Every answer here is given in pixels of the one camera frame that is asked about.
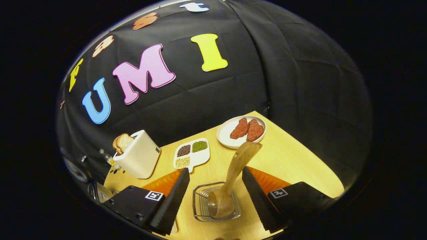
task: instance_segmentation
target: pink letter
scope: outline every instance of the pink letter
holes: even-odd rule
[[[160,53],[161,44],[153,45],[142,52],[139,69],[128,62],[123,62],[113,70],[117,76],[123,93],[125,104],[131,104],[138,99],[139,94],[132,90],[131,84],[141,92],[148,90],[148,73],[151,76],[151,87],[159,88],[175,79],[175,74],[170,72]]]

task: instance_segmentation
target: black fabric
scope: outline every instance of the black fabric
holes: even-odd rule
[[[111,30],[83,54],[76,83],[65,81],[62,109],[73,143],[100,166],[99,149],[114,154],[113,140],[144,129],[159,146],[189,137],[226,120],[258,111],[322,159],[351,186],[371,141],[371,105],[360,71],[347,53],[324,32],[297,15],[266,1],[206,0],[210,10],[192,13],[182,3],[159,8],[158,19],[140,30],[135,20]],[[203,58],[190,38],[218,35],[216,44],[228,66],[204,72]],[[113,35],[97,57],[95,47]],[[162,44],[161,54],[176,79],[130,105],[113,69],[124,61],[139,67],[141,53]],[[109,118],[94,124],[82,99],[102,104],[93,85],[105,78],[111,102]]]
[[[269,118],[322,159],[347,189],[372,137],[372,108],[348,54],[320,29],[266,1],[230,1],[260,56]]]

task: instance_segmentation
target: wooden ladle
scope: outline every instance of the wooden ladle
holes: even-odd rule
[[[226,217],[234,212],[231,187],[237,176],[261,147],[260,143],[245,142],[237,149],[228,167],[225,184],[208,195],[208,211],[212,217]]]

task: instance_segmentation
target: beans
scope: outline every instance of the beans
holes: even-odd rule
[[[177,157],[181,157],[190,153],[190,145],[185,145],[178,150]]]
[[[176,168],[187,167],[190,164],[190,157],[178,158],[175,162]]]
[[[208,144],[205,141],[198,141],[193,143],[193,152],[198,152],[208,148]]]

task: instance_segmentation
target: steak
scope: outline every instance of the steak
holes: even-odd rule
[[[253,142],[257,140],[261,135],[264,133],[264,128],[258,124],[258,122],[255,119],[252,119],[249,122],[249,130],[248,130],[248,136],[246,137],[246,141]]]
[[[243,137],[248,133],[249,125],[246,117],[239,120],[239,124],[236,128],[231,132],[230,138],[238,139]]]

